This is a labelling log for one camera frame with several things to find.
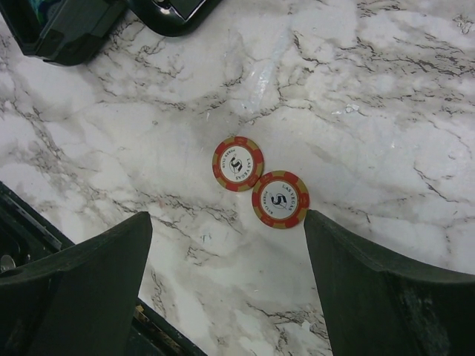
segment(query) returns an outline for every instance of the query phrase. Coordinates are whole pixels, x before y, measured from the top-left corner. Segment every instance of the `black plastic piece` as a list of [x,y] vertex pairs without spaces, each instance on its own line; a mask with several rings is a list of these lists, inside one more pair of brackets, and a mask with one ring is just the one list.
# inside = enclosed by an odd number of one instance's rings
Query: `black plastic piece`
[[397,254],[317,211],[305,232],[334,356],[475,355],[475,276]]
[[127,0],[135,14],[156,33],[176,37],[195,30],[220,0]]
[[2,355],[123,355],[151,242],[148,213],[0,274]]
[[[10,253],[14,253],[12,257],[17,266],[74,246],[61,231],[1,182],[0,226],[5,227],[0,234],[0,255],[11,256]],[[196,345],[139,298],[135,304],[134,319],[125,348],[126,356],[205,356]]]
[[60,65],[88,61],[125,10],[123,0],[63,0],[42,25],[28,0],[0,0],[0,13],[23,54]]

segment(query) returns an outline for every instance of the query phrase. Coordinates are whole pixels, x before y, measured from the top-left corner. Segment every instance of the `poker chip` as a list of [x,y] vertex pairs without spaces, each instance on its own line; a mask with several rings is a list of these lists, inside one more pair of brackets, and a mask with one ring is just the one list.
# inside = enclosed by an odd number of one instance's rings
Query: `poker chip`
[[255,142],[246,137],[229,137],[214,151],[214,176],[230,191],[251,189],[261,177],[263,170],[264,157],[261,150]]
[[305,218],[309,191],[296,175],[286,171],[264,174],[252,191],[252,206],[258,218],[272,228],[291,228]]

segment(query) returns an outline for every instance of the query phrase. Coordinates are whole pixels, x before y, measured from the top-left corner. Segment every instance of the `chip center label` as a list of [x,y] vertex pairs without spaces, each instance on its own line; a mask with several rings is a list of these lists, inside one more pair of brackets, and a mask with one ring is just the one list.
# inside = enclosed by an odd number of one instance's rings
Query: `chip center label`
[[287,219],[298,207],[297,192],[287,182],[280,180],[270,182],[262,190],[261,205],[270,217]]
[[244,147],[231,146],[223,152],[220,159],[220,169],[224,177],[233,183],[248,179],[253,168],[254,159]]

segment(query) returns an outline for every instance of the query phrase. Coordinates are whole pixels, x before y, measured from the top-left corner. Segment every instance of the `red and yellow chip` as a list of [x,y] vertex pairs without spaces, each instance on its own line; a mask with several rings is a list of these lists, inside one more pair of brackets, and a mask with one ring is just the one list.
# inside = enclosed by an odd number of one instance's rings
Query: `red and yellow chip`
[[264,158],[254,141],[233,136],[222,141],[213,155],[213,174],[230,191],[247,191],[261,177]]
[[304,182],[286,171],[264,174],[252,191],[258,218],[272,228],[291,228],[305,218],[310,197]]

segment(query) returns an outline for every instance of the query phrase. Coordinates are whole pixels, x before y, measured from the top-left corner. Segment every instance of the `marble countertop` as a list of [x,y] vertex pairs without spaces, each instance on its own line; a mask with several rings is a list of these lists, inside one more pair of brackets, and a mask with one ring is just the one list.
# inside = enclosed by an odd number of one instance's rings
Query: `marble countertop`
[[136,211],[140,297],[210,355],[331,355],[302,224],[262,224],[211,169],[231,135],[311,208],[475,273],[475,3],[225,0],[164,39],[126,16],[89,65],[0,21],[0,180],[80,243]]

